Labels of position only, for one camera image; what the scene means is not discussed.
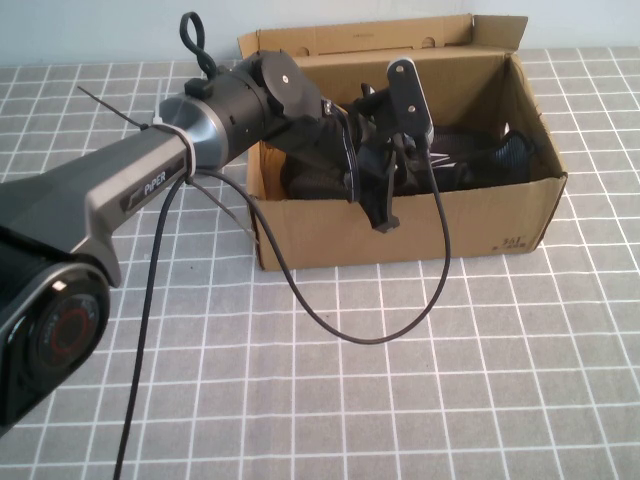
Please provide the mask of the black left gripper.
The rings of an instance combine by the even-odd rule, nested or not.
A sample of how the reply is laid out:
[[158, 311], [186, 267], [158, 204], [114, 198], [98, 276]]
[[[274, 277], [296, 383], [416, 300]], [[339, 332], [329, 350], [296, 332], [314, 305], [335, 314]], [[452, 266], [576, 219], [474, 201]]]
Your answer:
[[354, 146], [361, 182], [361, 199], [374, 207], [372, 227], [388, 233], [399, 226], [392, 213], [397, 149], [393, 134], [386, 135], [391, 100], [387, 89], [376, 91], [361, 85], [361, 96], [350, 105], [350, 120], [355, 128]]

